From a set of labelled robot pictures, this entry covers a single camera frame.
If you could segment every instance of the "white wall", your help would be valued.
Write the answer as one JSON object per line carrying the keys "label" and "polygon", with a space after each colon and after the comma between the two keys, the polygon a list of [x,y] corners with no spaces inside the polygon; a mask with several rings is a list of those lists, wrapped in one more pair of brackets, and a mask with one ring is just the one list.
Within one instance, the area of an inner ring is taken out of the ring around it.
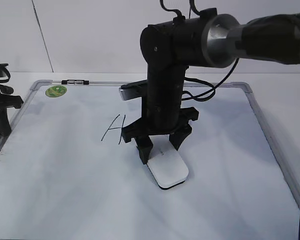
{"label": "white wall", "polygon": [[[165,0],[188,15],[188,0]],[[174,13],[159,0],[34,0],[55,72],[144,73],[140,33]],[[279,13],[299,13],[300,0],[196,0],[198,9],[217,7],[241,23]],[[228,69],[192,68],[192,72]],[[241,60],[237,73],[299,73],[299,66]]]}
{"label": "white wall", "polygon": [[[188,16],[188,0],[165,0]],[[144,73],[140,33],[147,24],[170,21],[174,13],[159,0],[0,0],[0,62],[15,72]],[[198,9],[217,7],[239,22],[300,12],[300,0],[196,0]],[[195,68],[196,73],[229,69]],[[242,59],[237,73],[300,73],[300,65]]]}
{"label": "white wall", "polygon": [[0,0],[0,63],[12,72],[51,72],[31,0]]}

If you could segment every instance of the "black clamp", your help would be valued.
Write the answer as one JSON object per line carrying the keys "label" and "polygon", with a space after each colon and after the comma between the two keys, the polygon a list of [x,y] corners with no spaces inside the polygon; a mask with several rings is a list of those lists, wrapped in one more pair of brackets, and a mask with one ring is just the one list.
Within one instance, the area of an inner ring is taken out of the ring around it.
{"label": "black clamp", "polygon": [[8,136],[12,129],[8,120],[7,108],[20,109],[24,101],[20,96],[11,96],[14,89],[10,86],[1,85],[1,83],[7,83],[10,80],[10,73],[6,69],[8,64],[0,64],[0,78],[6,77],[6,79],[0,79],[0,136]]}

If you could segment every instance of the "robotic arm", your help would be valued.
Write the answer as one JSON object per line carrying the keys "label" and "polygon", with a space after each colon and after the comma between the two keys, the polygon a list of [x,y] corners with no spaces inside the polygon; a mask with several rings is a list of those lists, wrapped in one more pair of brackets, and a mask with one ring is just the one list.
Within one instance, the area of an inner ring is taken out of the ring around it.
{"label": "robotic arm", "polygon": [[120,88],[124,100],[142,97],[141,118],[124,127],[121,135],[126,143],[135,139],[143,164],[153,147],[149,136],[169,135],[178,150],[192,132],[188,122],[197,120],[199,112],[181,108],[189,66],[225,68],[238,58],[300,64],[300,14],[267,16],[240,25],[232,15],[218,14],[216,8],[198,11],[194,0],[190,6],[198,18],[192,19],[165,8],[163,0],[160,3],[177,17],[142,31],[147,80]]}

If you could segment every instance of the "whiteboard frame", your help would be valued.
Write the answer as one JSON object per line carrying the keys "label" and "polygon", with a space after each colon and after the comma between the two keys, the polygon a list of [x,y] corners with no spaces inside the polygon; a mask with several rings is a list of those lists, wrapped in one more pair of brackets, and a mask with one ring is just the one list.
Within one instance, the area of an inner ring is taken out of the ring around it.
{"label": "whiteboard frame", "polygon": [[[107,86],[107,87],[120,87],[121,85],[128,84],[129,82],[102,82],[102,81],[89,81],[89,85],[87,86]],[[18,124],[19,120],[22,118],[23,114],[25,113],[26,109],[28,108],[29,104],[31,103],[32,99],[36,95],[37,91],[42,86],[49,86],[49,85],[61,85],[61,81],[52,81],[52,80],[37,80],[30,88],[27,97],[24,100],[24,103],[20,110],[16,111],[11,119],[11,129],[14,130],[16,125]],[[82,86],[82,84],[71,84],[71,85],[77,85],[78,87]],[[184,87],[204,87],[202,84],[199,83],[189,83],[186,82],[184,84]],[[252,89],[250,88],[249,84],[246,82],[230,82],[230,83],[224,83],[220,86],[220,88],[240,88],[244,91],[249,104],[252,108],[252,111],[255,114],[255,117],[263,131],[263,134],[271,148],[271,151],[275,157],[276,162],[278,163],[282,174],[284,176],[284,180],[286,181],[288,187],[290,188],[290,191],[293,195],[293,198],[300,208],[300,186],[298,185],[297,179],[290,168],[287,159],[285,158],[283,152],[281,151],[281,148],[278,144],[278,141],[276,140],[270,125],[267,123],[267,120],[261,111],[261,108],[259,107],[254,93]],[[9,136],[0,136],[0,151],[5,145],[7,139]]]}

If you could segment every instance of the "black object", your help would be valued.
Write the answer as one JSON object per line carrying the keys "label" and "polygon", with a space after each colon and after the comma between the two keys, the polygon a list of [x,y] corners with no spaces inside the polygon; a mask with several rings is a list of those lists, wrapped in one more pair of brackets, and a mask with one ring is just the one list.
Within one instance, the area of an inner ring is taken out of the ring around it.
{"label": "black object", "polygon": [[[153,148],[153,143],[149,136],[169,135],[170,142],[174,148],[178,150],[182,142],[192,132],[189,120],[196,121],[199,117],[199,112],[194,107],[180,109],[178,103],[176,108],[170,110],[166,109],[164,105],[160,105],[153,111],[149,111],[149,96],[147,96],[147,89],[149,89],[148,83],[146,81],[139,81],[121,86],[121,89],[129,90],[133,96],[132,98],[141,97],[142,99],[141,118],[123,127],[121,135],[126,143],[131,142],[131,139],[135,139],[139,157],[143,164],[147,164],[150,152]],[[168,104],[170,105],[174,100],[176,99],[172,98],[168,101]]]}
{"label": "black object", "polygon": [[[8,64],[0,64],[0,78],[6,77],[4,80],[0,80],[0,83],[7,83],[10,80],[10,73],[6,69]],[[24,103],[20,96],[10,96],[14,92],[14,89],[10,86],[0,84],[0,136],[8,136],[11,133],[11,126],[9,124],[7,108],[20,109]]]}

